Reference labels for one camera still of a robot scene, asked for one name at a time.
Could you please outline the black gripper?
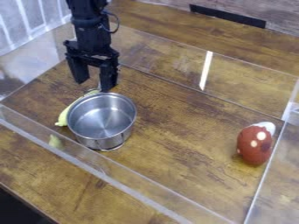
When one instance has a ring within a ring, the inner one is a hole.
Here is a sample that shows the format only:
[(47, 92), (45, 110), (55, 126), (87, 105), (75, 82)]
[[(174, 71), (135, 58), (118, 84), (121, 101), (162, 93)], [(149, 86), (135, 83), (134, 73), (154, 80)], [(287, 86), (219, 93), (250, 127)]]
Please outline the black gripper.
[(82, 84), (90, 78), (89, 66), (101, 67), (101, 89), (107, 92), (118, 85), (119, 52), (110, 45), (90, 52), (81, 49), (77, 41), (66, 40), (63, 44), (74, 80)]

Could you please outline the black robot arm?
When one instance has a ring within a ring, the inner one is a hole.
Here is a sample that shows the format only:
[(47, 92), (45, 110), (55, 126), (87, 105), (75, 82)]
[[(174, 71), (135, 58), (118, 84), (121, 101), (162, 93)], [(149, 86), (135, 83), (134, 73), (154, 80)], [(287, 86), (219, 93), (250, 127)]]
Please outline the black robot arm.
[(99, 68), (101, 90), (107, 92), (118, 84), (119, 52), (111, 47), (109, 0), (66, 0), (71, 11), (77, 41), (66, 40), (66, 59), (75, 81), (81, 84), (90, 78), (90, 66)]

